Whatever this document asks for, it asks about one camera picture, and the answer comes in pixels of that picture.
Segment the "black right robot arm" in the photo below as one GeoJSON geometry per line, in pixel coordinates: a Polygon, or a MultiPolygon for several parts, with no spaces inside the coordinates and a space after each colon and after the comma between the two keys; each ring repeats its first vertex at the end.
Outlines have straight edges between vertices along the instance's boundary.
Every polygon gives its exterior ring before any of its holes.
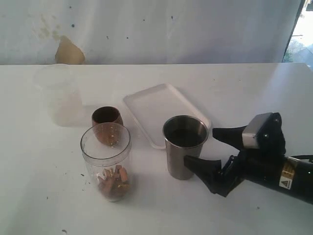
{"type": "Polygon", "coordinates": [[[281,129],[258,132],[253,149],[244,146],[245,126],[214,128],[213,138],[239,150],[225,165],[220,160],[184,156],[184,166],[196,174],[213,194],[227,197],[241,182],[248,180],[307,203],[313,202],[313,157],[287,157],[281,129]]]}

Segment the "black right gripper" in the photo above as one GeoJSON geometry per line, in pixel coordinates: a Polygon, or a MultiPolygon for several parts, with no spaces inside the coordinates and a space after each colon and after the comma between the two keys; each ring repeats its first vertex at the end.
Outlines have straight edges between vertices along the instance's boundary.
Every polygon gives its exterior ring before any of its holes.
{"type": "Polygon", "coordinates": [[[248,180],[283,194],[289,190],[279,186],[284,163],[287,161],[284,137],[265,139],[258,148],[245,147],[242,133],[246,126],[237,128],[213,128],[216,140],[239,150],[230,156],[222,167],[221,160],[205,160],[184,156],[184,166],[206,185],[211,193],[226,197],[242,181],[248,180]]]}

